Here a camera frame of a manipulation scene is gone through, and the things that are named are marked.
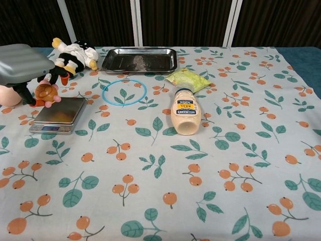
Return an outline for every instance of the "metal tray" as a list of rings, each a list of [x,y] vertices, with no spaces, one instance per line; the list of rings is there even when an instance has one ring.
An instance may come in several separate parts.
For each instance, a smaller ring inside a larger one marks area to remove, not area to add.
[[[119,48],[109,50],[102,64],[105,72],[165,72],[177,68],[176,51],[166,48]]]

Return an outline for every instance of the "dark curtain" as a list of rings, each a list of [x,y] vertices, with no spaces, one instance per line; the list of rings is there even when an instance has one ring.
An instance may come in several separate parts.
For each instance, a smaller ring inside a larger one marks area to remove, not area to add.
[[[140,0],[143,44],[222,46],[231,0]]]
[[[243,0],[232,46],[321,48],[321,1]]]
[[[94,46],[134,46],[129,0],[66,0],[76,38]]]
[[[51,47],[54,37],[70,43],[56,0],[0,1],[0,45]]]

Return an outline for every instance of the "blue rubber band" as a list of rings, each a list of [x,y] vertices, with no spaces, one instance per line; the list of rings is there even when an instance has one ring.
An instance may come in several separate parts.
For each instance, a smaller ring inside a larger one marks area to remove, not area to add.
[[[108,99],[106,99],[106,97],[105,97],[105,90],[106,90],[109,86],[111,86],[112,84],[115,84],[115,83],[117,83],[117,82],[121,82],[121,81],[124,81],[124,80],[126,80],[126,81],[129,80],[129,81],[133,81],[133,82],[136,82],[136,83],[141,84],[141,85],[144,87],[144,94],[142,95],[142,97],[139,98],[138,100],[135,100],[135,101],[130,102],[130,103],[125,103],[125,104],[120,104],[120,103],[116,103],[116,102],[110,102]],[[140,100],[142,100],[142,99],[146,96],[146,94],[147,94],[147,87],[146,87],[146,85],[143,84],[142,82],[138,81],[138,80],[135,80],[135,79],[121,79],[121,80],[117,80],[117,81],[114,81],[114,82],[106,85],[105,88],[102,90],[102,98],[104,99],[104,101],[106,101],[106,102],[109,103],[109,104],[118,105],[118,106],[125,106],[125,105],[135,104],[135,103],[139,102]]]

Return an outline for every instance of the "bottle label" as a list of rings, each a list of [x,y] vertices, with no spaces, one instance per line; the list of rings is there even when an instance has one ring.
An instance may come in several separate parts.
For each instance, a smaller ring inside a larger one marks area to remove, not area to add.
[[[192,100],[178,100],[176,114],[196,115],[197,106]]]

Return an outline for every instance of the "floral tablecloth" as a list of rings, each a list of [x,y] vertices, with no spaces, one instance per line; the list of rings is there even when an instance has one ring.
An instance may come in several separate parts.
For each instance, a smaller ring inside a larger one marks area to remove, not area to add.
[[[101,65],[108,49],[98,48]],[[165,75],[86,69],[73,134],[32,135],[41,108],[0,108],[0,240],[319,240],[321,101],[275,48],[174,47],[212,84],[180,136]],[[55,50],[49,57],[54,60]],[[115,106],[105,96],[134,105]],[[29,83],[34,90],[37,82]]]

